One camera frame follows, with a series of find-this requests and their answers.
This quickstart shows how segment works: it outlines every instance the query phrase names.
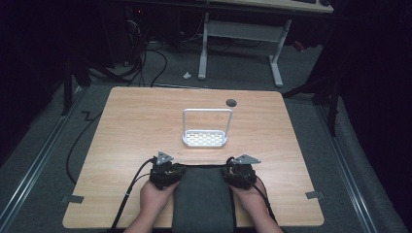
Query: black cloth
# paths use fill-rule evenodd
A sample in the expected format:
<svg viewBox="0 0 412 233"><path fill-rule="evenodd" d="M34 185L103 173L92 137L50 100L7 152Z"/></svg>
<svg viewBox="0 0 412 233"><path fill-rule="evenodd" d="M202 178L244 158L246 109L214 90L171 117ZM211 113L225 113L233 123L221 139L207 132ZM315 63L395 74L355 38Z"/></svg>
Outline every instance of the black cloth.
<svg viewBox="0 0 412 233"><path fill-rule="evenodd" d="M232 193L223 166L187 167L174 194L173 233L232 233Z"/></svg>

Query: gray carpet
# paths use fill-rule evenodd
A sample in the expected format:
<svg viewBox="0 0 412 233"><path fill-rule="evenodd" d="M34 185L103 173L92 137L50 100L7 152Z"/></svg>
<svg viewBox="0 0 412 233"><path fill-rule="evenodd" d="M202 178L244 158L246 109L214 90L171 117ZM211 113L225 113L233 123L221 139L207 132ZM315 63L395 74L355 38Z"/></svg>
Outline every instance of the gray carpet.
<svg viewBox="0 0 412 233"><path fill-rule="evenodd" d="M285 47L279 66L285 85L274 87L268 66L267 55L271 44L247 48L232 45L226 51L211 51L209 54L208 76L206 81L197 79L199 48L179 50L165 46L160 52L167 57L167 67L156 81L157 86L183 85L227 89L259 89L288 91L305 83L314 61L322 48L299 52ZM225 50L226 45L211 46L213 50ZM146 86L150 84L164 65L163 58L155 52L147 52L147 62L143 69ZM185 80L186 72L192 78ZM139 83L137 77L133 85ZM62 226L67 204L60 202L62 195L71 194L74 186L70 182L65 162L76 138L88 125L85 114L97 116L104 108L109 91L114 85L109 81L94 80L72 116L69 118L56 147L52 151L42 174L35 182L24 204L21 206L9 232L101 232L101 230L71 230ZM315 107L307 95L287 99L293 129L308 167L313 185L325 197L320 200L325 223L319 227L286 227L288 232L363 232L359 218L348 195L345 184L337 169L334 151L318 118ZM385 190L379 184L373 169L368 164L358 144L356 135L340 104L337 119L337 139L345 157L365 197L365 202L375 218L378 232L407 232L392 208ZM2 194L0 210L6 208L13 193L23 179L30 164L46 141L62 111L62 88L54 95L52 102L33 120L31 128L15 150L12 157L0 169ZM70 158L70 171L76 179L82 169L88 147L91 143L98 120L94 122L75 146Z"/></svg>

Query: table top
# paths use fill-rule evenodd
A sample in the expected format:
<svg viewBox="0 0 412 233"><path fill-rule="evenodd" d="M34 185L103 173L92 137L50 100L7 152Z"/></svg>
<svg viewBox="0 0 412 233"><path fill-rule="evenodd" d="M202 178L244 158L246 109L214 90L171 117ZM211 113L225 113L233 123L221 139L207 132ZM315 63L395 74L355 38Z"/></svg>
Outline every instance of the table top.
<svg viewBox="0 0 412 233"><path fill-rule="evenodd" d="M210 0L211 2L249 5L254 7L276 8L311 13L332 13L331 6L322 6L319 0L315 4L292 0Z"/></svg>
<svg viewBox="0 0 412 233"><path fill-rule="evenodd" d="M219 149L192 149L183 136L184 109L229 109L233 117L227 142ZM187 129L225 126L220 116L187 115ZM96 129L63 225L67 228L110 228L124 193L139 167L159 151L174 163L225 164L233 156L248 154L261 160L253 167L265 183L272 210L283 226L321 225L324 217L316 198L284 100L275 91L115 87ZM150 172L148 164L141 174ZM139 213L139 191L147 179L135 184L118 227L127 227ZM252 226L235 198L239 227ZM173 197L154 227L170 227Z"/></svg>

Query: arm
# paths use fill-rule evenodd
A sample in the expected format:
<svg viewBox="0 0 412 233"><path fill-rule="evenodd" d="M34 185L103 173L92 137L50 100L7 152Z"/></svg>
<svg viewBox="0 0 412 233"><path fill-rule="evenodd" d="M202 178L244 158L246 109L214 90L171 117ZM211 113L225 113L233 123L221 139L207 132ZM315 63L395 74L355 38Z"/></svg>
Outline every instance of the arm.
<svg viewBox="0 0 412 233"><path fill-rule="evenodd" d="M256 186L266 195L260 179L257 179ZM230 188L239 198L243 208L249 213L257 233L283 233L279 225L270 217L266 204L256 189L251 187L246 190L231 185Z"/></svg>
<svg viewBox="0 0 412 233"><path fill-rule="evenodd" d="M158 215L163 211L177 185L178 183L174 183L159 190L147 181L140 190L140 213L124 230L124 233L152 232Z"/></svg>

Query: white wire basket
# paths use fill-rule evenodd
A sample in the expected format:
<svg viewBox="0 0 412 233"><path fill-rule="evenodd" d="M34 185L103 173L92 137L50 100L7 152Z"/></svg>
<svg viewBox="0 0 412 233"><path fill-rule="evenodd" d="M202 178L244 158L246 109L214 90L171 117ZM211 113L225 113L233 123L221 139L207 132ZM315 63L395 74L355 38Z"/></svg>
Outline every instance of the white wire basket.
<svg viewBox="0 0 412 233"><path fill-rule="evenodd" d="M189 129L187 130L187 113L227 113L228 119L225 131L220 129ZM231 109L185 109L183 110L183 142L193 148L220 148L227 141L227 131L230 126L233 111Z"/></svg>

